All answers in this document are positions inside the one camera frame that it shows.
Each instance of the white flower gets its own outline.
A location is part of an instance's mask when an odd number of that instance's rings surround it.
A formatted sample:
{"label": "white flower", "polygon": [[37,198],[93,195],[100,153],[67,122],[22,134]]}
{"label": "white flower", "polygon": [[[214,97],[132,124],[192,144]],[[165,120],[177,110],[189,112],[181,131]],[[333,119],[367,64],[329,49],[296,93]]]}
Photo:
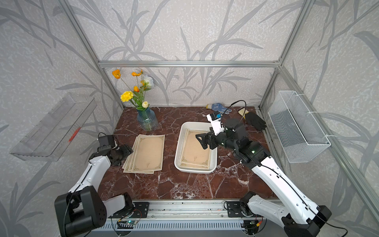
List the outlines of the white flower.
{"label": "white flower", "polygon": [[148,88],[151,88],[151,89],[154,88],[154,81],[153,81],[153,78],[152,78],[152,77],[149,77],[149,76],[147,76],[147,75],[144,75],[143,80],[145,81],[146,86],[147,86]]}
{"label": "white flower", "polygon": [[144,107],[144,108],[149,107],[149,103],[148,103],[147,101],[144,101],[144,102],[142,103],[142,107]]}

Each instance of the wallpaper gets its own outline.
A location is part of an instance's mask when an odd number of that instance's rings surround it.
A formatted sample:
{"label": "wallpaper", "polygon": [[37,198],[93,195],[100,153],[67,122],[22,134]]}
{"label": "wallpaper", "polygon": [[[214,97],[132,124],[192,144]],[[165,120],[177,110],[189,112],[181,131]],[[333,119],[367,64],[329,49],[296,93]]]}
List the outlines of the wallpaper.
{"label": "wallpaper", "polygon": [[[54,236],[54,200],[66,193],[111,134],[121,107],[55,1],[0,2],[0,236]],[[22,161],[10,150],[68,92],[97,107],[57,162]]]}
{"label": "wallpaper", "polygon": [[[333,134],[378,192],[379,1],[323,1],[313,5],[285,67]],[[288,163],[267,115],[279,76],[263,106],[286,174],[311,199],[330,207],[332,224],[348,236],[379,236],[379,227],[329,149],[308,163]],[[344,232],[325,226],[320,236]]]}
{"label": "wallpaper", "polygon": [[378,0],[314,6],[285,62],[377,194],[378,24]]}
{"label": "wallpaper", "polygon": [[277,60],[303,0],[70,0],[99,60]]}
{"label": "wallpaper", "polygon": [[154,88],[146,92],[145,100],[152,106],[205,106],[217,102],[230,105],[240,99],[246,100],[250,106],[258,105],[274,72],[273,68],[261,67],[117,68],[121,70],[126,86],[112,76],[115,69],[110,68],[107,73],[119,94],[137,84],[131,72],[142,69],[145,75],[151,76]]}

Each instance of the work glove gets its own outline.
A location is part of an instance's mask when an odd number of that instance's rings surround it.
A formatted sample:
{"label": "work glove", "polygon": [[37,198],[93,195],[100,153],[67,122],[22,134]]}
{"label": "work glove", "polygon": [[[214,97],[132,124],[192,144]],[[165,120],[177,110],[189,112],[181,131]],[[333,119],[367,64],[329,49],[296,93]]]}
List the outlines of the work glove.
{"label": "work glove", "polygon": [[228,109],[226,107],[224,107],[222,104],[220,103],[215,103],[215,104],[209,104],[207,105],[208,109],[211,109],[213,111],[219,111],[220,113],[224,113],[226,115],[228,115],[232,110],[231,109]]}
{"label": "work glove", "polygon": [[262,131],[267,127],[266,122],[255,113],[245,113],[245,120],[248,125],[253,126],[258,131]]}

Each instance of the black glove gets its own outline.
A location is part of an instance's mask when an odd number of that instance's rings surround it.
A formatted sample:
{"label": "black glove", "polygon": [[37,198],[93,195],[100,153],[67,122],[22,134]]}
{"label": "black glove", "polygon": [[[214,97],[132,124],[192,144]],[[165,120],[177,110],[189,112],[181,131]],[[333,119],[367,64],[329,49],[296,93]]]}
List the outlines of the black glove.
{"label": "black glove", "polygon": [[266,122],[253,112],[245,114],[245,119],[248,125],[253,126],[258,131],[266,129]]}

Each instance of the marble tabletop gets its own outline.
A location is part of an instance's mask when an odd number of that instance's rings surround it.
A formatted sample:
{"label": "marble tabletop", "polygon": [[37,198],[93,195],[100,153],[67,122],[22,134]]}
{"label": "marble tabletop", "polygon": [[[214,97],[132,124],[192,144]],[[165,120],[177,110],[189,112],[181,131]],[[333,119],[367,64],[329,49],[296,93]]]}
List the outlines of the marble tabletop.
{"label": "marble tabletop", "polygon": [[[211,174],[194,174],[179,171],[174,165],[180,127],[187,121],[208,122],[206,115],[212,113],[205,107],[153,107],[158,118],[158,128],[151,132],[141,129],[133,108],[125,108],[116,126],[114,135],[121,144],[133,145],[138,134],[165,134],[163,167],[154,174],[123,173],[121,166],[111,166],[105,173],[98,193],[102,200],[129,193],[132,199],[234,199],[243,197],[253,191],[263,198],[276,198],[272,190],[247,167],[239,161],[229,158],[224,149],[218,147],[217,168]],[[233,107],[227,118],[240,118],[238,110]],[[248,111],[255,112],[253,107]],[[249,139],[259,141],[268,149],[262,132],[246,125]],[[232,152],[226,152],[233,158]]]}

